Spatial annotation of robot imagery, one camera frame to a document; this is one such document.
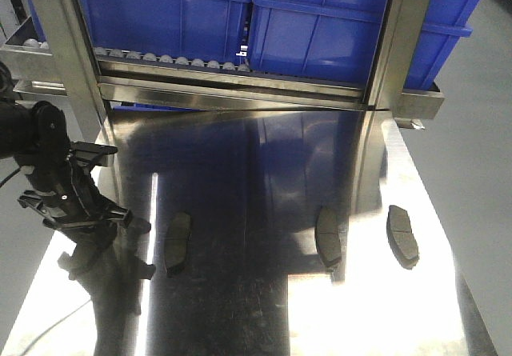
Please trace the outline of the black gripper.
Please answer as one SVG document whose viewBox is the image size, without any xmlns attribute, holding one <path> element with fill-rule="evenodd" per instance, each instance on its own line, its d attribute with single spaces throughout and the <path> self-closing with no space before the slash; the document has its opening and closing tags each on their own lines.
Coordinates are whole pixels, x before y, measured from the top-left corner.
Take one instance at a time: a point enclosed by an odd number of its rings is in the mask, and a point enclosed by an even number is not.
<svg viewBox="0 0 512 356">
<path fill-rule="evenodd" d="M 17 164 L 33 187 L 20 196 L 20 204 L 64 234 L 116 234 L 119 227 L 149 233 L 148 221 L 103 196 L 92 179 L 92 169 L 107 166 L 108 157 L 117 152 L 115 146 L 70 142 L 18 153 Z"/>
</svg>

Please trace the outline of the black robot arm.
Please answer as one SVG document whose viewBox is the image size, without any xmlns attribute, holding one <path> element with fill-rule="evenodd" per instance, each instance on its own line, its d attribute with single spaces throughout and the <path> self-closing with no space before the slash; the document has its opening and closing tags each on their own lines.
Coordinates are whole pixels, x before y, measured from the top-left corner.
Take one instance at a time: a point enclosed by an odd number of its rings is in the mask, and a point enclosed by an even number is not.
<svg viewBox="0 0 512 356">
<path fill-rule="evenodd" d="M 106 166 L 114 146 L 72 142 L 64 113 L 47 101 L 31 108 L 17 103 L 14 80 L 1 66 L 1 156 L 13 158 L 17 171 L 31 184 L 18 199 L 43 218 L 45 226 L 63 233 L 95 232 L 120 225 L 146 234 L 150 224 L 103 196 L 91 171 Z"/>
</svg>

